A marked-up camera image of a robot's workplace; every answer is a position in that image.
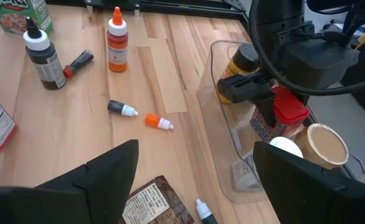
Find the wooden table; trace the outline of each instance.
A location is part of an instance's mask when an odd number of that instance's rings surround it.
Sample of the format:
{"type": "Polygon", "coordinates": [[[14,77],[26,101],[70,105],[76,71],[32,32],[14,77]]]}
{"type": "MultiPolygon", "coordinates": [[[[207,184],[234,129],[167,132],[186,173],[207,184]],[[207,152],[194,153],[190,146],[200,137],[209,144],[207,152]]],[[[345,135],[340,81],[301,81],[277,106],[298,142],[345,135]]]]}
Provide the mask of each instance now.
{"type": "Polygon", "coordinates": [[[84,49],[91,64],[57,91],[43,88],[21,36],[0,28],[0,104],[19,130],[0,152],[0,185],[33,187],[93,159],[129,139],[140,142],[133,188],[164,175],[196,223],[195,200],[207,202],[219,223],[278,223],[267,202],[236,205],[219,187],[196,90],[210,44],[248,41],[238,21],[161,14],[124,19],[129,32],[129,69],[107,69],[105,32],[111,12],[49,6],[50,39],[62,65],[84,49]],[[124,117],[107,111],[110,99],[139,111],[124,117]],[[144,125],[147,112],[174,124],[165,131],[144,125]]]}

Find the orange bottle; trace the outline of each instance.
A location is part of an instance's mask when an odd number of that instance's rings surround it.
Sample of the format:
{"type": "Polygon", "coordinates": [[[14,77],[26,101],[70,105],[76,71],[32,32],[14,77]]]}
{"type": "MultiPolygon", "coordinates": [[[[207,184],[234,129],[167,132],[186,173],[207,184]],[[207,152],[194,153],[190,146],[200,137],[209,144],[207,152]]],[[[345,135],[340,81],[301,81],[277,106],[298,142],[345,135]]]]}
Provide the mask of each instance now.
{"type": "Polygon", "coordinates": [[[109,69],[114,72],[127,70],[127,24],[121,18],[119,7],[115,7],[113,18],[108,22],[107,44],[109,69]]]}
{"type": "Polygon", "coordinates": [[[174,126],[170,123],[170,121],[151,113],[148,113],[146,115],[145,124],[152,126],[154,128],[161,128],[165,130],[174,128],[174,126]]]}

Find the cardboard box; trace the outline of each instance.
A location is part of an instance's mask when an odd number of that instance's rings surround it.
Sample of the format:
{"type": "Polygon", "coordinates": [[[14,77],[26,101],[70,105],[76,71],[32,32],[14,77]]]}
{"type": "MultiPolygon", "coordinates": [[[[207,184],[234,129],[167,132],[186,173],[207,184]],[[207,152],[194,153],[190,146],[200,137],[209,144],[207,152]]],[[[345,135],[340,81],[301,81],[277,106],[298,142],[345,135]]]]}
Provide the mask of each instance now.
{"type": "Polygon", "coordinates": [[[0,0],[0,25],[4,31],[20,35],[25,33],[26,16],[30,16],[46,33],[52,29],[44,0],[0,0]]]}

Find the red cap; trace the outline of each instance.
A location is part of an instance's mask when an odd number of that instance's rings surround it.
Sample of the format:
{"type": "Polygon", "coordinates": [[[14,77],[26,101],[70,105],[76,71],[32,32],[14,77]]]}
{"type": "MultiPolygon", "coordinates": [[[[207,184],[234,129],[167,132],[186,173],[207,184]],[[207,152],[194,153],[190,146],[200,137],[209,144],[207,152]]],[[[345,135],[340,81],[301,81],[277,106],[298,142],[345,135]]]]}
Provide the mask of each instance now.
{"type": "Polygon", "coordinates": [[[272,91],[276,94],[274,113],[281,123],[291,124],[308,117],[308,109],[286,87],[278,86],[272,88],[272,91]]]}
{"type": "Polygon", "coordinates": [[[66,78],[71,78],[73,76],[73,71],[68,68],[68,67],[65,67],[64,68],[64,75],[66,78]]]}

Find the white bottle cap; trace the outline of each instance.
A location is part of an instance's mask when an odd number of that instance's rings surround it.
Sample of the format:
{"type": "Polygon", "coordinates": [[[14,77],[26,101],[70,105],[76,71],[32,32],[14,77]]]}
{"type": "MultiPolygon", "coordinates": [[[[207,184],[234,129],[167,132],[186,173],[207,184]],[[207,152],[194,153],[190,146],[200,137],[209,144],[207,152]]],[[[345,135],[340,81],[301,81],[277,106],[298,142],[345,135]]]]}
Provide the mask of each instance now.
{"type": "Polygon", "coordinates": [[[124,116],[137,116],[138,112],[134,108],[132,108],[128,105],[124,105],[123,109],[121,109],[121,115],[124,115],[124,116]]]}
{"type": "Polygon", "coordinates": [[[210,211],[209,207],[201,199],[196,200],[196,211],[201,220],[212,215],[212,211],[210,211]]]}
{"type": "Polygon", "coordinates": [[[37,39],[29,37],[27,31],[23,33],[23,39],[25,40],[25,44],[28,49],[40,51],[50,47],[50,40],[47,34],[42,30],[40,30],[40,32],[41,32],[41,37],[37,39]]]}
{"type": "Polygon", "coordinates": [[[159,121],[159,124],[158,124],[158,128],[169,130],[169,129],[173,129],[174,126],[170,123],[170,121],[168,121],[164,118],[161,118],[159,121]]]}
{"type": "Polygon", "coordinates": [[[303,158],[303,153],[301,152],[299,146],[296,145],[292,140],[285,137],[276,137],[270,141],[270,145],[283,149],[284,151],[290,152],[295,156],[303,158]]]}
{"type": "Polygon", "coordinates": [[[121,25],[114,25],[113,19],[110,19],[108,22],[108,30],[109,33],[112,35],[117,35],[117,36],[125,35],[127,33],[127,23],[126,21],[123,20],[121,25]]]}

